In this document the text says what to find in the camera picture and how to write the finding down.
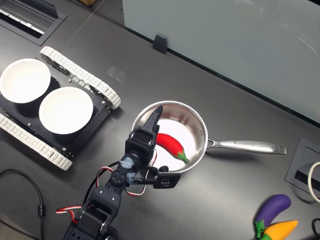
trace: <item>white bowl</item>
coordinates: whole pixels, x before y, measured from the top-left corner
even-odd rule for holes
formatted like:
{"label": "white bowl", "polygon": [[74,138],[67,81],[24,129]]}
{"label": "white bowl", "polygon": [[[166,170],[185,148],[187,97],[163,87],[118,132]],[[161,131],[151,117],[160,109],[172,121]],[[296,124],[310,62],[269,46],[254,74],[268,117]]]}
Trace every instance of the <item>white bowl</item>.
{"label": "white bowl", "polygon": [[3,71],[0,92],[11,102],[29,103],[46,92],[50,79],[50,70],[42,61],[21,59],[11,63]]}
{"label": "white bowl", "polygon": [[76,87],[62,87],[50,92],[39,108],[42,125],[55,134],[71,134],[91,119],[94,104],[90,96]]}

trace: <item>black cable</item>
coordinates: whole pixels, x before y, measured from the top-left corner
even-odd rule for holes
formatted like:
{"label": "black cable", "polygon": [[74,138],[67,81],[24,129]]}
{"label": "black cable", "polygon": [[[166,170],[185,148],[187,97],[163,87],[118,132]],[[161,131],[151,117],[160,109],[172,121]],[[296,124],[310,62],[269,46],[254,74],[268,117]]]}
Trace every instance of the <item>black cable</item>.
{"label": "black cable", "polygon": [[41,238],[36,238],[34,236],[31,236],[29,235],[28,233],[24,232],[24,231],[21,231],[11,225],[9,225],[8,223],[2,221],[0,219],[0,223],[2,223],[3,225],[7,226],[8,228],[22,234],[22,235],[25,235],[31,239],[34,239],[34,240],[44,240],[44,227],[43,227],[43,216],[44,216],[44,207],[45,205],[43,204],[43,200],[42,200],[42,195],[41,195],[41,192],[38,188],[38,186],[36,185],[36,183],[27,175],[25,174],[23,171],[20,171],[18,169],[14,169],[14,168],[9,168],[9,169],[6,169],[2,172],[0,172],[0,176],[6,172],[14,172],[14,173],[17,173],[17,174],[20,174],[21,176],[23,176],[25,179],[27,179],[30,183],[32,183],[32,185],[34,186],[34,188],[36,189],[38,195],[39,195],[39,200],[40,200],[40,204],[38,205],[38,216],[40,217],[40,236]]}
{"label": "black cable", "polygon": [[[118,165],[118,164],[120,164],[120,161],[116,161],[116,162],[114,162],[114,163],[111,163],[108,167],[111,168],[111,167],[113,167],[113,166],[115,166],[115,165]],[[101,170],[100,173],[99,173],[99,177],[100,177],[102,174],[104,174],[106,171],[107,171],[107,169]],[[94,186],[94,184],[96,183],[96,180],[97,180],[97,177],[94,178],[94,180],[93,180],[92,183],[90,184],[88,190],[86,191],[86,194],[85,194],[85,196],[84,196],[82,205],[84,205],[85,202],[87,201],[87,199],[88,199],[88,197],[89,197],[89,194],[90,194],[90,192],[91,192],[91,189],[92,189],[92,187]]]}
{"label": "black cable", "polygon": [[316,229],[316,221],[320,221],[320,218],[313,219],[312,223],[311,223],[311,227],[312,227],[312,231],[313,231],[316,239],[320,240],[320,235],[318,234],[317,229]]}

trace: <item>table surface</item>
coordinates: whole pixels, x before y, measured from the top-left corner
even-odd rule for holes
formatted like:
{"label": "table surface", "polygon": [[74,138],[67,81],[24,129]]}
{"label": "table surface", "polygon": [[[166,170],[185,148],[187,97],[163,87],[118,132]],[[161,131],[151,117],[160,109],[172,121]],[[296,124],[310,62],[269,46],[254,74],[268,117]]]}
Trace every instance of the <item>table surface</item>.
{"label": "table surface", "polygon": [[[210,149],[182,174],[174,189],[148,187],[140,197],[123,194],[114,227],[123,240],[254,239],[253,221],[262,202],[274,194],[291,198],[289,210],[274,221],[298,220],[288,240],[312,240],[311,221],[320,205],[285,181],[301,137],[320,145],[320,129],[220,78],[152,45],[121,25],[119,0],[99,0],[87,8],[73,0],[53,1],[68,15],[43,46],[61,51],[112,86],[122,103],[63,172],[0,130],[0,170],[17,168],[39,186],[46,217],[46,240],[62,239],[70,223],[55,210],[77,205],[97,170],[124,154],[125,140],[141,110],[175,100],[194,108],[210,138],[256,140],[286,146],[286,155]],[[0,72],[21,58],[39,57],[39,47],[0,27]],[[53,77],[60,73],[51,68]],[[0,212],[39,236],[38,196],[22,177],[0,179]]]}

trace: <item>saucepan handle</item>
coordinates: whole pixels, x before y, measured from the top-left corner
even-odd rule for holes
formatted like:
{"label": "saucepan handle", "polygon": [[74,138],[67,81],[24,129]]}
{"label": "saucepan handle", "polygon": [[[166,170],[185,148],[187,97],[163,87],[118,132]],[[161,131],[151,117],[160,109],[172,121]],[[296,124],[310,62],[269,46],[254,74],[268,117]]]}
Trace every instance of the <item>saucepan handle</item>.
{"label": "saucepan handle", "polygon": [[235,149],[241,151],[247,151],[259,154],[286,154],[287,150],[284,146],[278,146],[272,143],[263,141],[246,141],[246,140],[212,140],[208,139],[212,145],[208,146],[210,148],[226,148]]}

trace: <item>pan rim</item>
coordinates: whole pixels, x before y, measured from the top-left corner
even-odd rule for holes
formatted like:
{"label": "pan rim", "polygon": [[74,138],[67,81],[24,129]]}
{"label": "pan rim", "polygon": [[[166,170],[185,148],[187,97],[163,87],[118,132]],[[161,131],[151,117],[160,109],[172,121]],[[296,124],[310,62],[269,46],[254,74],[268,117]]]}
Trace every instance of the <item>pan rim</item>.
{"label": "pan rim", "polygon": [[189,105],[187,105],[185,103],[179,102],[179,101],[173,101],[173,100],[158,101],[158,102],[155,102],[155,103],[145,107],[138,114],[138,116],[135,118],[135,120],[133,122],[131,130],[132,131],[134,130],[135,126],[138,124],[138,121],[141,119],[141,117],[144,114],[146,114],[146,112],[148,112],[150,109],[155,108],[155,107],[160,106],[160,105],[168,105],[168,104],[174,104],[174,105],[181,106],[181,107],[184,107],[184,108],[188,109],[199,120],[199,122],[202,124],[202,128],[203,128],[204,144],[203,144],[203,147],[201,149],[201,153],[197,157],[197,159],[192,164],[187,165],[186,167],[184,167],[182,169],[169,171],[169,173],[183,173],[185,171],[188,171],[188,170],[192,169],[195,165],[197,165],[200,162],[200,160],[204,157],[204,155],[206,153],[206,150],[207,150],[207,146],[208,146],[208,138],[209,137],[208,137],[207,126],[206,126],[204,120],[202,119],[202,117],[200,116],[200,114],[196,110],[194,110],[191,106],[189,106]]}

